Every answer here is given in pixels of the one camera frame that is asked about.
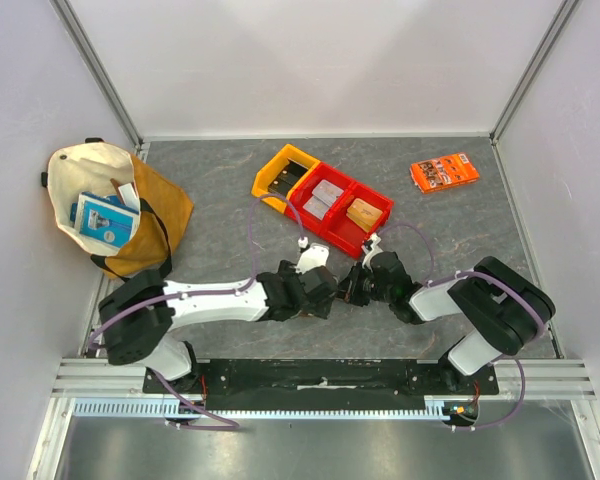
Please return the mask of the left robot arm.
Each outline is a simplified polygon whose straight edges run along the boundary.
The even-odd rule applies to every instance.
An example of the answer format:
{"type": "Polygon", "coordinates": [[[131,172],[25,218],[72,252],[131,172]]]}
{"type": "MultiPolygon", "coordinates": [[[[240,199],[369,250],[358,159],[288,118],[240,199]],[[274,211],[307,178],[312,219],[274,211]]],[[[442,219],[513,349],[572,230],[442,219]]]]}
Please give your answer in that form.
{"type": "Polygon", "coordinates": [[[190,392],[200,380],[193,347],[173,332],[224,321],[278,321],[301,314],[325,319],[337,293],[337,278],[323,265],[281,261],[233,283],[186,284],[146,270],[126,281],[99,305],[101,326],[89,338],[106,350],[112,365],[139,364],[176,391],[190,392]]]}

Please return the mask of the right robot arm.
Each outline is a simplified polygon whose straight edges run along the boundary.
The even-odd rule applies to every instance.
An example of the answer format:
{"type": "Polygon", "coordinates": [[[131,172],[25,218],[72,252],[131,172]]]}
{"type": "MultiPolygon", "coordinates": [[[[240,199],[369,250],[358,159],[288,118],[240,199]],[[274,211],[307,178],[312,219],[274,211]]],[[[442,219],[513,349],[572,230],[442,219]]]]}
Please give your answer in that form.
{"type": "Polygon", "coordinates": [[[473,330],[436,365],[440,386],[453,394],[469,387],[486,365],[517,355],[542,336],[556,314],[546,293],[493,256],[471,270],[421,284],[406,273],[396,253],[381,252],[354,264],[340,281],[337,297],[360,307],[384,303],[406,324],[464,315],[473,330]]]}

